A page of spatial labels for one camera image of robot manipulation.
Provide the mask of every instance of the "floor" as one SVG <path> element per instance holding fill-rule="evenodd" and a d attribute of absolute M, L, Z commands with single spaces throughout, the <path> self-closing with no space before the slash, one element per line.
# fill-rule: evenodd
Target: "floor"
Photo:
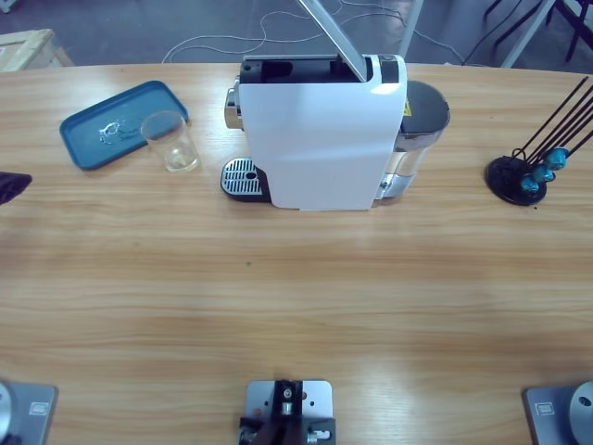
<path fill-rule="evenodd" d="M 378 2 L 399 10 L 405 19 L 410 0 L 354 0 Z M 513 19 L 521 17 L 537 0 L 523 0 Z M 402 32 L 401 22 L 385 17 L 376 7 L 341 5 L 340 0 L 322 0 L 331 11 L 339 12 L 339 21 L 359 14 L 372 16 L 344 24 L 355 45 L 364 53 L 394 53 Z M 515 0 L 504 0 L 488 17 L 482 16 L 489 0 L 425 0 L 417 30 L 453 46 L 466 57 L 476 42 L 504 18 Z M 222 51 L 241 53 L 260 45 L 261 18 L 274 10 L 302 14 L 296 0 L 19 0 L 13 11 L 0 14 L 0 33 L 51 28 L 77 65 L 159 63 L 168 50 L 197 35 L 235 35 L 256 39 L 239 41 L 205 38 L 189 45 L 209 45 Z M 493 42 L 512 24 L 500 28 L 473 54 L 469 64 L 499 66 L 512 44 L 515 33 L 498 49 Z M 264 25 L 269 39 L 298 40 L 318 33 L 310 20 L 287 14 L 268 16 Z M 560 14 L 548 27 L 542 26 L 515 64 L 515 68 L 564 70 L 593 73 L 593 51 L 579 42 L 571 62 L 564 56 L 573 31 Z M 300 43 L 265 43 L 250 54 L 328 54 L 333 53 L 327 38 L 318 37 Z M 223 54 L 193 48 L 174 56 L 175 62 L 238 61 L 242 54 Z M 408 62 L 452 63 L 460 61 L 446 48 L 414 36 Z"/>

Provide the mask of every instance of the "glass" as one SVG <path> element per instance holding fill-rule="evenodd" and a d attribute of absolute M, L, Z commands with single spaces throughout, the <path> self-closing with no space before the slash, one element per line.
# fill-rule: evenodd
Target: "glass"
<path fill-rule="evenodd" d="M 198 164 L 196 146 L 181 114 L 155 113 L 142 122 L 140 133 L 170 172 L 189 172 Z"/>

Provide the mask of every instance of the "wooden table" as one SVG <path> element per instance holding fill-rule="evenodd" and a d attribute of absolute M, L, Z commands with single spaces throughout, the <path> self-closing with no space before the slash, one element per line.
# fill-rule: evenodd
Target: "wooden table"
<path fill-rule="evenodd" d="M 246 152 L 235 65 L 0 76 L 0 374 L 59 386 L 50 444 L 232 444 L 252 379 L 328 379 L 341 444 L 528 444 L 521 390 L 593 377 L 593 147 L 518 208 L 486 188 L 581 76 L 410 66 L 452 121 L 399 202 L 299 212 L 228 199 Z M 70 161 L 70 114 L 160 79 L 202 165 Z"/>

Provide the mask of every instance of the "espresso machine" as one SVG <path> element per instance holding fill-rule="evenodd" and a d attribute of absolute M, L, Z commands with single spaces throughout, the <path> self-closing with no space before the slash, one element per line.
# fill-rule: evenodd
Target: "espresso machine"
<path fill-rule="evenodd" d="M 397 55 L 362 55 L 319 0 L 298 0 L 332 40 L 332 56 L 246 57 L 226 125 L 249 158 L 228 162 L 222 190 L 300 210 L 367 210 L 400 197 L 449 122 L 447 101 L 408 80 Z"/>

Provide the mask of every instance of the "plastic tray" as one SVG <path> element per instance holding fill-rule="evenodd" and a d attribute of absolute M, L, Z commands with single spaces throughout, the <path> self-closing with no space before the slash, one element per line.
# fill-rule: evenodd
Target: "plastic tray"
<path fill-rule="evenodd" d="M 187 110 L 163 82 L 150 81 L 66 118 L 59 126 L 72 162 L 93 170 L 146 145 L 140 135 L 145 118 L 172 110 L 189 119 Z"/>

